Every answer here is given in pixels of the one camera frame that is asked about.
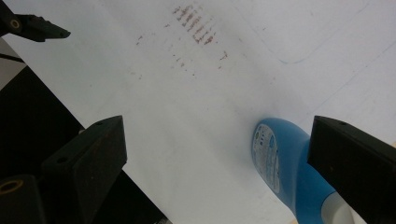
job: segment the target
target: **plastic bottle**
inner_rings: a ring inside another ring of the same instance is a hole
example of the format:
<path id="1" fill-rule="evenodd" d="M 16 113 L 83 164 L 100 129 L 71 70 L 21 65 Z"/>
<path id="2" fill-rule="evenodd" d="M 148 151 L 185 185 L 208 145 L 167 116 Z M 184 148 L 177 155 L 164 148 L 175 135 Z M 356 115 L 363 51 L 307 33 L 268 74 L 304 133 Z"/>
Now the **plastic bottle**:
<path id="1" fill-rule="evenodd" d="M 300 224 L 354 223 L 349 206 L 307 161 L 309 135 L 283 119 L 256 127 L 251 153 L 256 169 Z"/>

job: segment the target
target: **white sheet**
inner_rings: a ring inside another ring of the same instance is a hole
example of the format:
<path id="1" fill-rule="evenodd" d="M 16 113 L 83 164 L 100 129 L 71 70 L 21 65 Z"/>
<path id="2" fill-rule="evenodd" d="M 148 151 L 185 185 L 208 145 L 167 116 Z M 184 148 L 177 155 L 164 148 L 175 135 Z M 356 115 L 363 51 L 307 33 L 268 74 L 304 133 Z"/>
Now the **white sheet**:
<path id="1" fill-rule="evenodd" d="M 175 224 L 293 220 L 250 159 L 260 119 L 395 141 L 394 1 L 6 3 L 72 33 L 6 41 L 85 126 L 123 115 L 124 170 Z"/>

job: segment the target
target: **ink mark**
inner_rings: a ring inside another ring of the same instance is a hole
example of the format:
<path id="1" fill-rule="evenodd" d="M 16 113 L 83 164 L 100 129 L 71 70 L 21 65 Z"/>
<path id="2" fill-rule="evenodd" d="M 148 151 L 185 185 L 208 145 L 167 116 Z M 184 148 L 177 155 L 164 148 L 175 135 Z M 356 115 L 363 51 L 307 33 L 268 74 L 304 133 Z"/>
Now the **ink mark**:
<path id="1" fill-rule="evenodd" d="M 208 31 L 206 31 L 199 39 L 195 38 L 195 41 L 197 41 L 197 43 L 201 42 L 202 39 L 204 39 L 204 37 L 209 34 Z"/>
<path id="2" fill-rule="evenodd" d="M 194 36 L 198 35 L 203 29 L 204 29 L 204 26 L 202 25 L 197 31 L 195 31 Z"/>
<path id="3" fill-rule="evenodd" d="M 181 10 L 181 15 L 179 18 L 177 18 L 178 21 L 180 21 L 185 15 L 187 15 L 189 13 L 189 10 L 192 8 L 191 5 L 187 6 L 186 8 L 184 8 L 183 10 Z"/>
<path id="4" fill-rule="evenodd" d="M 194 26 L 201 20 L 202 17 L 198 17 L 197 19 L 195 19 L 192 24 L 190 25 L 190 28 L 187 30 L 187 32 L 189 32 L 190 30 L 192 30 L 192 28 L 194 28 Z"/>
<path id="5" fill-rule="evenodd" d="M 220 58 L 220 60 L 224 60 L 224 59 L 226 59 L 226 58 L 228 58 L 228 54 L 227 54 L 227 52 L 224 50 L 224 56 L 223 56 L 222 58 Z"/>
<path id="6" fill-rule="evenodd" d="M 184 27 L 186 27 L 187 23 L 189 23 L 189 21 L 192 19 L 192 17 L 194 16 L 194 13 L 190 13 L 189 17 L 187 17 L 186 21 L 182 24 Z"/>
<path id="7" fill-rule="evenodd" d="M 205 45 L 207 45 L 208 43 L 212 42 L 212 40 L 213 40 L 213 35 L 210 36 L 210 37 L 206 40 Z"/>
<path id="8" fill-rule="evenodd" d="M 173 12 L 173 14 L 177 14 L 180 11 L 180 7 L 175 8 L 175 11 Z"/>

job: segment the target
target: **bottle label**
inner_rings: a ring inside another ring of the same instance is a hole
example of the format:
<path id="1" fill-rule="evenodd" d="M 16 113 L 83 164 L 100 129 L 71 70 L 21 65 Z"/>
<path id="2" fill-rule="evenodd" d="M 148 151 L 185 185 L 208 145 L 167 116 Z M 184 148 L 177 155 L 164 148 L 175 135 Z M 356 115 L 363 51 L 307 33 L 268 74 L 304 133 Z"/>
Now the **bottle label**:
<path id="1" fill-rule="evenodd" d="M 279 160 L 274 132 L 265 124 L 254 133 L 253 160 L 257 171 L 271 190 L 279 193 Z"/>

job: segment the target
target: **black plastic part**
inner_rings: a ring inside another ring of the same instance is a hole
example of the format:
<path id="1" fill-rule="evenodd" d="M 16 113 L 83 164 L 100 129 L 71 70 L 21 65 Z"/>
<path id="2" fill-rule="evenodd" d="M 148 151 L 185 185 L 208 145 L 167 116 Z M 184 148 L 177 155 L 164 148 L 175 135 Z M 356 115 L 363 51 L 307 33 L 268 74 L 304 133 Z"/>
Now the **black plastic part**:
<path id="1" fill-rule="evenodd" d="M 19 33 L 22 29 L 21 21 L 9 9 L 9 7 L 0 0 L 0 36 L 7 33 Z"/>
<path id="2" fill-rule="evenodd" d="M 82 129 L 29 68 L 0 90 L 0 179 L 41 176 L 41 163 Z"/>
<path id="3" fill-rule="evenodd" d="M 44 42 L 46 39 L 61 39 L 70 36 L 65 29 L 45 21 L 35 15 L 17 15 L 23 25 L 20 33 L 12 33 L 36 42 Z"/>
<path id="4" fill-rule="evenodd" d="M 58 223 L 91 223 L 126 163 L 122 116 L 94 123 L 42 164 Z"/>
<path id="5" fill-rule="evenodd" d="M 0 181 L 2 224 L 45 224 L 45 214 L 32 175 L 14 175 Z"/>
<path id="6" fill-rule="evenodd" d="M 18 35 L 36 42 L 46 39 L 67 38 L 70 32 L 66 31 L 42 17 L 35 15 L 16 15 L 0 0 L 0 36 L 6 34 Z"/>
<path id="7" fill-rule="evenodd" d="M 396 223 L 396 148 L 343 121 L 316 116 L 308 163 L 367 223 Z"/>

